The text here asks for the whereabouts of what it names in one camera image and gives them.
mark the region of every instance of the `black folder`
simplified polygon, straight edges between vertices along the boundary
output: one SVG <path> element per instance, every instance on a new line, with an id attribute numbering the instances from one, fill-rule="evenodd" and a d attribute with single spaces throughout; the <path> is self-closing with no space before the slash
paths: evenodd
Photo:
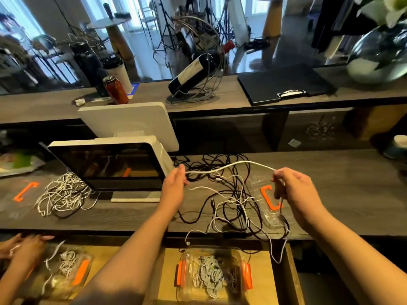
<path id="1" fill-rule="evenodd" d="M 240 73 L 237 79 L 252 106 L 290 98 L 333 94 L 336 91 L 333 85 L 304 64 Z"/>

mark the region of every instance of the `white flower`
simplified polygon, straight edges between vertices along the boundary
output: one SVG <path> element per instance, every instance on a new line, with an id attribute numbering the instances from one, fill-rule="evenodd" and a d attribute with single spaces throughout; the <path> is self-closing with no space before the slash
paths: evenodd
<path id="1" fill-rule="evenodd" d="M 362 6 L 359 14 L 363 14 L 374 20 L 377 25 L 386 24 L 389 28 L 394 27 L 400 17 L 407 11 L 407 0 L 372 0 Z"/>

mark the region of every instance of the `red soda can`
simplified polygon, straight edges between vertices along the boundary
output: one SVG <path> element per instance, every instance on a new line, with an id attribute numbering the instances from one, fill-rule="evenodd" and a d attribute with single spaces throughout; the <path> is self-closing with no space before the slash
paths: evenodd
<path id="1" fill-rule="evenodd" d="M 109 75 L 103 78 L 103 84 L 116 104 L 127 104 L 129 102 L 129 98 L 119 79 Z"/>

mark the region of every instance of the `wooden table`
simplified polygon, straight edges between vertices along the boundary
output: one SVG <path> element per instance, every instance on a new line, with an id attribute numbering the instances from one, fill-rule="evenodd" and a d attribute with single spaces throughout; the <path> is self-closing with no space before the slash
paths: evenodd
<path id="1" fill-rule="evenodd" d="M 203 117 L 211 115 L 252 114 L 272 111 L 294 111 L 324 108 L 377 106 L 407 103 L 407 76 L 379 86 L 359 85 L 347 74 L 344 66 L 315 69 L 321 76 L 338 88 L 336 94 L 328 96 L 302 97 L 278 103 L 251 107 L 237 75 L 223 77 L 216 96 L 197 103 L 171 104 L 168 80 L 140 83 L 130 103 L 163 102 L 170 118 Z M 83 124 L 77 114 L 74 100 L 99 97 L 94 88 L 7 95 L 0 97 L 0 124 L 2 128 L 27 126 L 32 122 Z"/>
<path id="2" fill-rule="evenodd" d="M 288 166 L 311 176 L 327 209 L 359 235 L 407 236 L 406 184 L 399 178 L 394 162 L 382 158 L 375 150 L 275 152 L 247 156 L 252 161 L 273 168 Z M 201 156 L 190 156 L 190 159 L 200 160 Z M 239 171 L 245 175 L 243 167 L 240 167 Z M 44 177 L 41 187 L 63 172 L 64 168 L 57 161 L 48 163 L 40 174 Z M 252 175 L 268 173 L 270 171 L 267 169 L 252 166 Z M 0 198 L 3 199 L 3 203 L 10 203 L 4 201 L 5 196 L 9 193 L 10 187 L 23 178 L 25 177 L 17 176 L 0 179 Z M 223 188 L 221 184 L 210 182 L 208 179 L 187 187 L 180 211 L 188 221 L 196 218 L 203 202 L 212 193 L 207 189 L 188 190 L 195 186 L 209 186 L 217 190 Z M 41 191 L 29 198 L 31 205 L 34 205 L 36 197 L 40 194 Z M 215 201 L 219 203 L 222 200 L 216 198 Z M 87 231 L 87 234 L 109 234 L 115 231 L 129 235 L 141 226 L 155 208 L 154 203 L 110 203 L 109 200 L 101 199 L 93 209 L 80 210 L 63 220 L 54 216 L 43 218 L 35 209 L 29 210 L 27 215 L 18 219 L 10 218 L 7 212 L 0 212 L 0 229 L 46 230 L 54 234 L 63 233 L 63 230 Z M 228 209 L 226 212 L 229 216 L 236 214 Z M 259 225 L 255 211 L 250 209 L 247 213 Z M 283 215 L 291 226 L 290 239 L 309 238 L 295 222 L 288 204 L 283 208 Z M 185 233 L 192 229 L 206 230 L 211 218 L 212 210 L 207 204 L 196 224 L 184 224 L 176 215 L 168 227 L 168 232 L 183 233 L 185 236 Z M 282 229 L 266 230 L 275 239 L 281 237 L 283 232 Z"/>
<path id="3" fill-rule="evenodd" d="M 95 21 L 94 23 L 88 24 L 87 27 L 90 30 L 106 29 L 113 51 L 118 53 L 125 62 L 130 80 L 139 81 L 140 77 L 137 73 L 133 52 L 131 52 L 129 45 L 119 29 L 119 25 L 130 20 L 131 18 L 103 18 Z"/>

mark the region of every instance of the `clipboard clip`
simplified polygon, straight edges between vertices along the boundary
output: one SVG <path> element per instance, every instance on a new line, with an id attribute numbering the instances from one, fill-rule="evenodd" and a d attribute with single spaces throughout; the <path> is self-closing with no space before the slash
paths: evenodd
<path id="1" fill-rule="evenodd" d="M 285 100 L 288 98 L 295 98 L 307 95 L 307 92 L 305 90 L 288 90 L 285 92 L 277 93 L 277 95 L 281 100 Z"/>

